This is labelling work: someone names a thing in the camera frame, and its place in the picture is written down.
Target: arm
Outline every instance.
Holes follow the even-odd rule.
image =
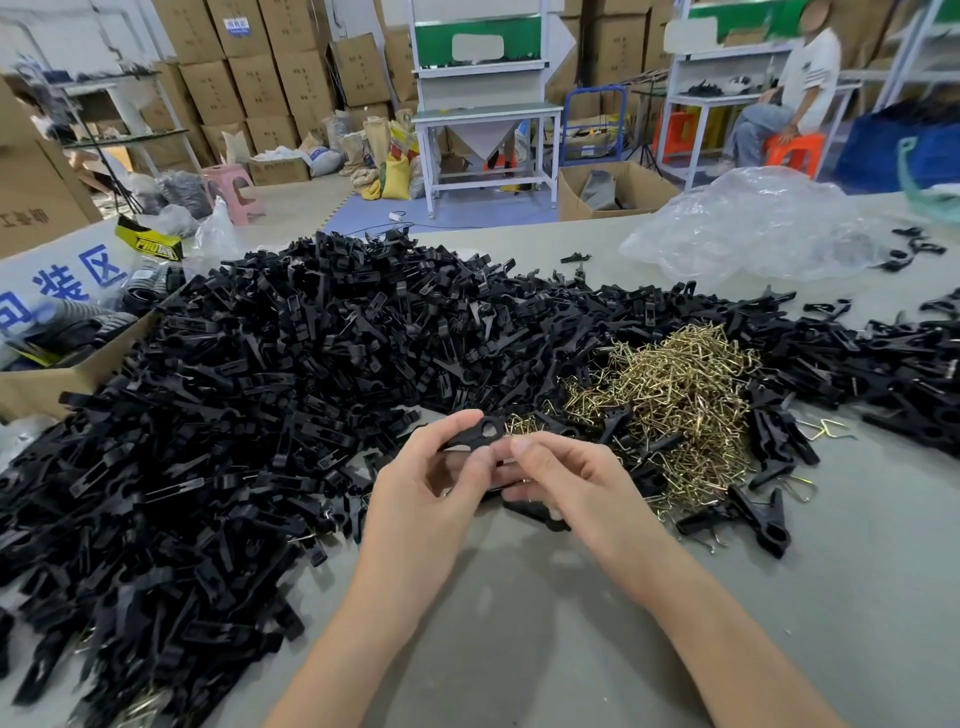
[[[787,124],[786,128],[780,133],[780,139],[782,141],[790,141],[800,134],[800,122],[804,120],[806,113],[810,111],[810,107],[813,106],[813,102],[816,101],[817,97],[823,92],[824,90],[819,86],[814,86],[806,90],[804,99],[800,102],[800,107],[797,109],[797,113],[793,115],[790,123]]]
[[[516,478],[492,448],[441,452],[480,422],[465,410],[421,427],[376,479],[360,560],[340,609],[264,728],[354,728],[453,569],[480,498]]]
[[[730,594],[663,529],[608,448],[549,433],[512,440],[534,482],[505,499],[559,508],[603,569],[657,620],[718,728],[842,728]]]

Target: blue floor mat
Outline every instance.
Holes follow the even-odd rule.
[[[425,198],[371,201],[354,195],[330,218],[324,231],[362,236],[366,231],[376,235],[397,225],[409,225],[411,232],[431,232],[557,222],[546,186],[517,194],[491,188],[448,190],[434,202],[437,219],[431,220]],[[403,222],[391,221],[391,212],[405,213]]]

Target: open cardboard box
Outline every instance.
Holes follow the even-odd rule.
[[[580,199],[580,193],[584,191],[593,170],[609,172],[616,180],[617,200],[633,209],[602,212],[590,209],[587,203]],[[679,194],[680,190],[672,183],[632,161],[563,167],[560,170],[560,221],[565,223],[571,220],[602,220],[656,212]]]
[[[60,404],[61,392],[93,394],[120,369],[133,345],[154,327],[159,314],[148,313],[106,346],[75,367],[0,372],[0,418],[44,414],[62,420],[70,410]]]

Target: jeans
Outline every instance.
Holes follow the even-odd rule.
[[[783,131],[795,109],[774,104],[753,104],[746,107],[733,125],[723,148],[725,158],[735,159],[738,167],[759,167],[766,159],[763,145],[774,134]]]

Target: white t-shirt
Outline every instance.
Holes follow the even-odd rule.
[[[798,109],[811,88],[821,88],[813,106],[800,122],[800,133],[816,133],[827,117],[840,76],[843,51],[840,38],[826,28],[803,48],[795,48],[783,68],[783,105]]]

